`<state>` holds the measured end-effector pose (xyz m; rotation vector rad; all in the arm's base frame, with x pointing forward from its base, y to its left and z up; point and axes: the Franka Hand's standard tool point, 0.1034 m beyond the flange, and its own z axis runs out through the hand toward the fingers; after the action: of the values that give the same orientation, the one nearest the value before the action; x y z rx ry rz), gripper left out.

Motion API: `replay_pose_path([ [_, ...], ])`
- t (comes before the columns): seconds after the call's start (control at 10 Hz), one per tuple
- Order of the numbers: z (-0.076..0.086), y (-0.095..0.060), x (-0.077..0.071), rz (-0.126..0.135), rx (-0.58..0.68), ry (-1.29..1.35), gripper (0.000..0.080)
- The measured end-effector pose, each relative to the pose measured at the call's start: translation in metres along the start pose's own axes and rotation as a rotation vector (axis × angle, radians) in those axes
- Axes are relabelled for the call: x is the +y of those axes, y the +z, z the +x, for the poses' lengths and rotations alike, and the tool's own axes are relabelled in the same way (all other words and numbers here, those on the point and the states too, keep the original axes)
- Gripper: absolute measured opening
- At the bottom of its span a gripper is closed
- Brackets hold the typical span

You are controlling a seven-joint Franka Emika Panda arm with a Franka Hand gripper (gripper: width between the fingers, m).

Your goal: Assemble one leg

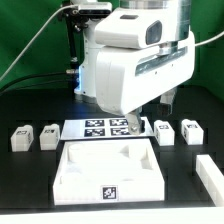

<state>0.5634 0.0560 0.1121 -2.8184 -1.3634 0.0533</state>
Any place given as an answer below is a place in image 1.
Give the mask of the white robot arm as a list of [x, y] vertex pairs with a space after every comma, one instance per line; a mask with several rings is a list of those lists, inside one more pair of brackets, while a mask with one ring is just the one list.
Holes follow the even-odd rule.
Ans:
[[170, 104], [193, 75], [190, 11], [191, 0], [119, 0], [95, 27], [97, 104], [124, 116], [134, 135], [142, 133], [141, 107], [157, 97]]

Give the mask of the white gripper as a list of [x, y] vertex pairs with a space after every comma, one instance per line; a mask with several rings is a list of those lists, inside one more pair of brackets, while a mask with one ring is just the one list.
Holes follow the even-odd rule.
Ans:
[[173, 88], [193, 75], [194, 44], [194, 34], [190, 33], [178, 43], [177, 52], [164, 57], [158, 56], [158, 46], [142, 50], [103, 47], [96, 61], [98, 105], [108, 113], [127, 114], [129, 133], [140, 135], [144, 124], [140, 114], [131, 111], [161, 95], [158, 114], [172, 114], [177, 92]]

